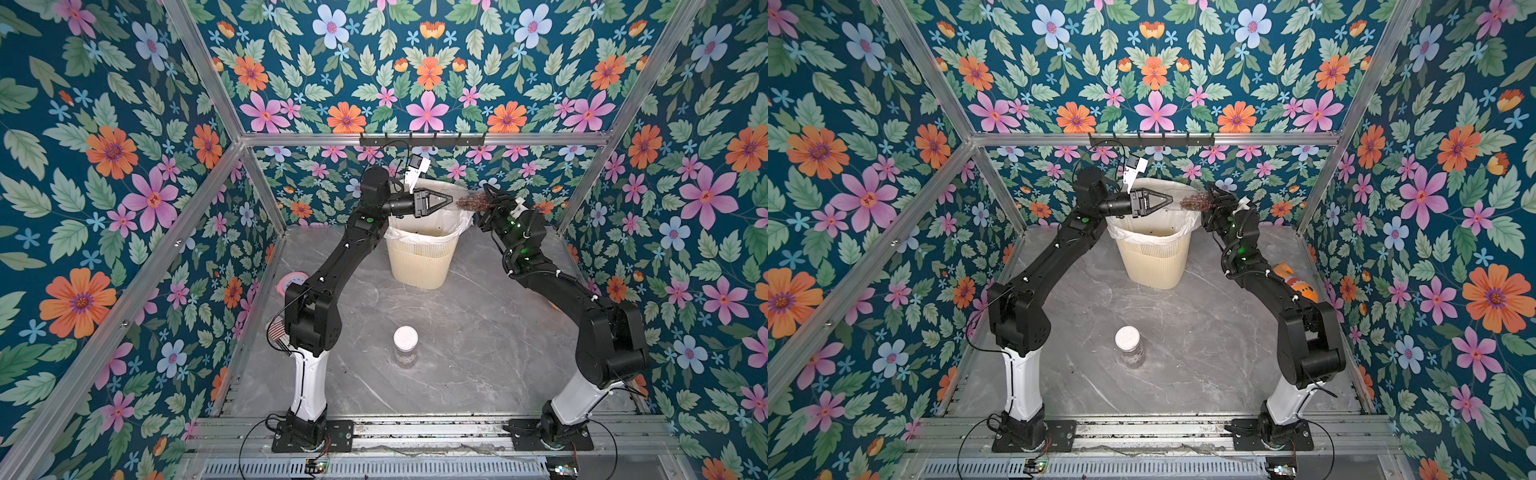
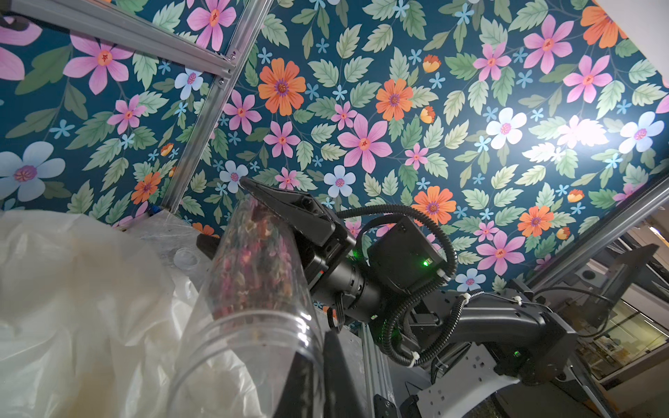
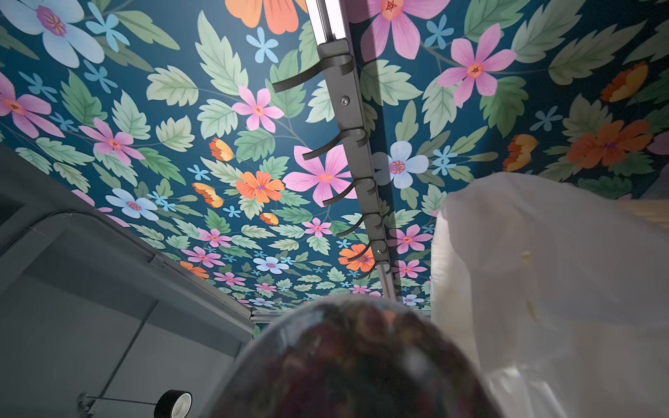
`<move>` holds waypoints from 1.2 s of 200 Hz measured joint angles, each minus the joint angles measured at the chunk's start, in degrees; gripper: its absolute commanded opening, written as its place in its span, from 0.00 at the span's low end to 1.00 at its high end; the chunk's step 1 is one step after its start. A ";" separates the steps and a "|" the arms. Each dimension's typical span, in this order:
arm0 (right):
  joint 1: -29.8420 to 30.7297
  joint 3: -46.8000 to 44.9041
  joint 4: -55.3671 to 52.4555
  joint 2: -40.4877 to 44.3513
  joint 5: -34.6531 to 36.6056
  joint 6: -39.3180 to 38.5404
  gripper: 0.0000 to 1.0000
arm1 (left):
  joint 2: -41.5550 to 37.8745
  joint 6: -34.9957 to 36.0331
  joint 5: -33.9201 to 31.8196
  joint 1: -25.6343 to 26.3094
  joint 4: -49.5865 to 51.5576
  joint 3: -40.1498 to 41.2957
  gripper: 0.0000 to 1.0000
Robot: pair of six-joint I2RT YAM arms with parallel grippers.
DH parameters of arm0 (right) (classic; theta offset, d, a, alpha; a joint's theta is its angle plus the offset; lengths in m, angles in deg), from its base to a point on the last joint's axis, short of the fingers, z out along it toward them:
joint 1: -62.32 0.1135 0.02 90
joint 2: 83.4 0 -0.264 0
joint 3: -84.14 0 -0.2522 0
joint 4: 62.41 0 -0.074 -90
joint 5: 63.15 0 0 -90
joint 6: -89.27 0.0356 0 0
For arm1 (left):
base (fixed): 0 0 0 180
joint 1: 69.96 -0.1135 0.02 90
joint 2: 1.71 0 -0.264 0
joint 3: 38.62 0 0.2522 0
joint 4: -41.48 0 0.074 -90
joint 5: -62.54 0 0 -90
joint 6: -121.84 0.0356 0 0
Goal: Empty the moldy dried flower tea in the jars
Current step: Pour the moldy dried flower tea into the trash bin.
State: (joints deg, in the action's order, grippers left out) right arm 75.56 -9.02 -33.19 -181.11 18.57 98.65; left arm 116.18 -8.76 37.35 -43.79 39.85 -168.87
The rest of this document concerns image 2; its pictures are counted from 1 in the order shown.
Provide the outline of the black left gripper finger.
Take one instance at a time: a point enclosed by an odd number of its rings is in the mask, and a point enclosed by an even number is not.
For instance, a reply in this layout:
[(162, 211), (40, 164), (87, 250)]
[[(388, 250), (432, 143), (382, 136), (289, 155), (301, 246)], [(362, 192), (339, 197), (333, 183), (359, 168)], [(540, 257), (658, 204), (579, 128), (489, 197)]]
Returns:
[(325, 418), (364, 418), (365, 414), (348, 370), (346, 358), (336, 331), (324, 337)]

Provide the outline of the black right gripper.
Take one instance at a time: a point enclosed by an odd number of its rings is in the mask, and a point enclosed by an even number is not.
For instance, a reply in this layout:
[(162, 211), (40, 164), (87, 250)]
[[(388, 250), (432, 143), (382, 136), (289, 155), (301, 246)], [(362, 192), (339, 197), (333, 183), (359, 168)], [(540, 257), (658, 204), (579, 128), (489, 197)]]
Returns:
[[(336, 296), (354, 299), (361, 279), (348, 259), (355, 239), (335, 212), (310, 194), (273, 188), (247, 177), (241, 187), (294, 229), (308, 290), (316, 301), (333, 303)], [(212, 260), (220, 239), (201, 233), (196, 247)]]

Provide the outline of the clear jar with dried flowers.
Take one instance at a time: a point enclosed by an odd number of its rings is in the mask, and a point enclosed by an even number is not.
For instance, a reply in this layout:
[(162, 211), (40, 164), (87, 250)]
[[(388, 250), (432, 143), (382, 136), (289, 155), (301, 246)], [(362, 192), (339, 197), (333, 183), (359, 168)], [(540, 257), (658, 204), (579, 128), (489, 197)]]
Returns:
[(287, 225), (236, 208), (186, 325), (170, 417), (320, 417), (323, 337)]

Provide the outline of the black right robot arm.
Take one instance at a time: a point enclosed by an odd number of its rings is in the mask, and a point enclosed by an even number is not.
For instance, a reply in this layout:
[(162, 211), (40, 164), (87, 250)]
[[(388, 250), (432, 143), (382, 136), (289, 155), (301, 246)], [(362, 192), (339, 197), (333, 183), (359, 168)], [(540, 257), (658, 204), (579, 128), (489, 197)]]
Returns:
[(329, 327), (366, 323), (390, 360), (428, 367), (431, 384), (401, 407), (406, 417), (462, 417), (501, 388), (556, 378), (577, 334), (533, 293), (446, 292), (456, 250), (427, 214), (402, 205), (334, 212), (311, 195), (241, 183), (252, 199), (250, 221), (228, 229), (240, 273), (263, 256), (271, 227), (296, 244), (309, 292), (328, 311)]

